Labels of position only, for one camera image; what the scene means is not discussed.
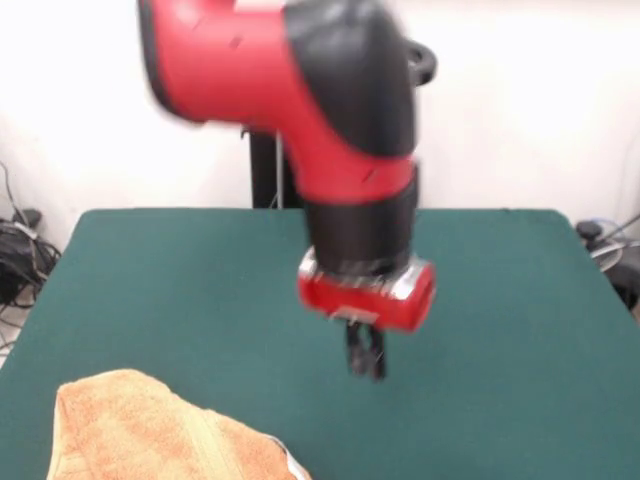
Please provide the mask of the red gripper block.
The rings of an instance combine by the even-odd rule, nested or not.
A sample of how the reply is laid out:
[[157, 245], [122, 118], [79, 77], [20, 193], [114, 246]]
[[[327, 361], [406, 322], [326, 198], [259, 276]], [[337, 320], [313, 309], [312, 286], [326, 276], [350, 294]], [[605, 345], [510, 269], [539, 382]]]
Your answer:
[[297, 284], [308, 308], [329, 318], [355, 321], [346, 324], [347, 360], [350, 371], [359, 376], [366, 373], [359, 323], [370, 325], [369, 373], [373, 380], [381, 381], [387, 374], [382, 330], [414, 332], [420, 328], [435, 297], [436, 273], [429, 262], [411, 262], [386, 278], [336, 279], [322, 272], [317, 263], [303, 262]]

